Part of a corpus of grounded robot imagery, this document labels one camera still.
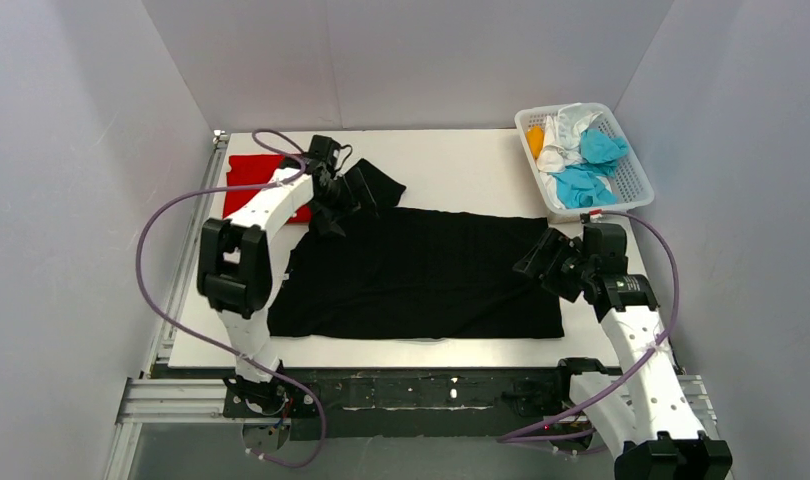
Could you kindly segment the black t-shirt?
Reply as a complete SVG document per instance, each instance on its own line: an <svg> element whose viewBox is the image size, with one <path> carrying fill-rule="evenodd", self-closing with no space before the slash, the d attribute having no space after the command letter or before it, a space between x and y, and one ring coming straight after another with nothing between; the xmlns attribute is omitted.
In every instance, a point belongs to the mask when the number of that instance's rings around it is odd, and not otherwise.
<svg viewBox="0 0 810 480"><path fill-rule="evenodd" d="M268 311L275 337L360 340L559 339L559 299L514 264L543 218L405 208L405 186L356 166L377 212L344 218L339 236L307 232Z"/></svg>

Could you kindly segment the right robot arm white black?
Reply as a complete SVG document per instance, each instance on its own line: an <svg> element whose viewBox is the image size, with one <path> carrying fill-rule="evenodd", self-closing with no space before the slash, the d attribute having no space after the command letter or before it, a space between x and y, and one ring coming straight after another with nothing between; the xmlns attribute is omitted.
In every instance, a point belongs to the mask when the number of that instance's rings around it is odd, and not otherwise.
<svg viewBox="0 0 810 480"><path fill-rule="evenodd" d="M569 415L583 414L614 459L617 479L726 479L728 444L713 438L692 408L667 345L649 280L628 271L627 233L586 223L570 238L549 228L514 269L548 292L594 310L617 356L613 378L593 359L573 359Z"/></svg>

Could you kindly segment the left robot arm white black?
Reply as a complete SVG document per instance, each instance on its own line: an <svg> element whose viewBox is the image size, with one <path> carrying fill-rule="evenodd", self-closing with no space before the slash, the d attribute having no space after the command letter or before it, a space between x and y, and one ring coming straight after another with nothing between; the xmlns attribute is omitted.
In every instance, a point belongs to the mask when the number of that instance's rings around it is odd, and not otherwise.
<svg viewBox="0 0 810 480"><path fill-rule="evenodd" d="M276 233L302 206L311 211L312 232L336 237L344 234L344 217L377 210L363 173L342 172L343 148L330 137L313 136L306 151L282 160L269 188L202 226L197 290L217 312L237 358L236 374L225 383L238 401L265 416L282 413L296 392L274 376L281 361L267 321L283 274L271 251Z"/></svg>

